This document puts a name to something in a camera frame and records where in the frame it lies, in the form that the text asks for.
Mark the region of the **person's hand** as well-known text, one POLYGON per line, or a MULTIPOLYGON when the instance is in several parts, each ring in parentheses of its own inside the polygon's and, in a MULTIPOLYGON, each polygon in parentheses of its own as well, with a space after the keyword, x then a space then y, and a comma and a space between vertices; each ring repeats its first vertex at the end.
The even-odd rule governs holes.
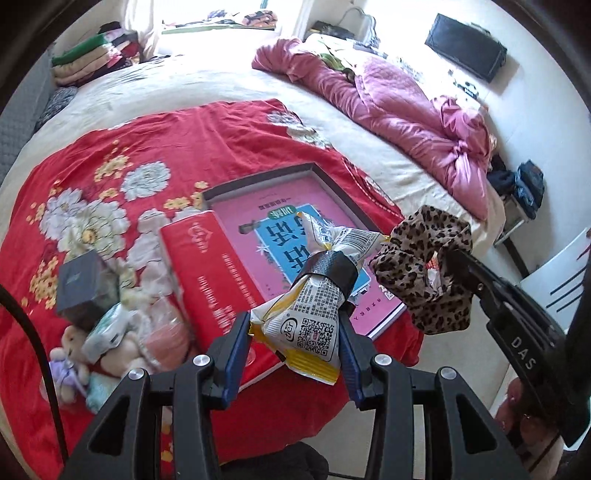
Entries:
POLYGON ((542 456, 559 439, 555 424, 541 416, 535 398, 519 378, 509 383, 495 420, 526 466, 542 456))

